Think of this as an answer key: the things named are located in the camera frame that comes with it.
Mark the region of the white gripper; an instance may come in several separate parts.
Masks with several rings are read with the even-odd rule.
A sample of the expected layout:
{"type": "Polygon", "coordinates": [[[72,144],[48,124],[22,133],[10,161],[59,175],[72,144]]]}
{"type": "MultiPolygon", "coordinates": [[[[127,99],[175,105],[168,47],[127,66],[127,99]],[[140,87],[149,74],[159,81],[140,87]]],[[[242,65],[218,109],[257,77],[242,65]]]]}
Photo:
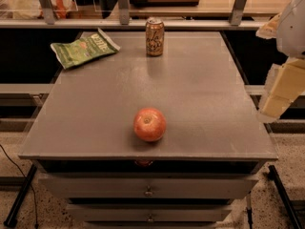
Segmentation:
{"type": "Polygon", "coordinates": [[[305,0],[292,0],[255,35],[276,38],[277,49],[295,57],[281,66],[273,64],[268,71],[256,116],[262,123],[273,123],[305,92],[305,0]]]}

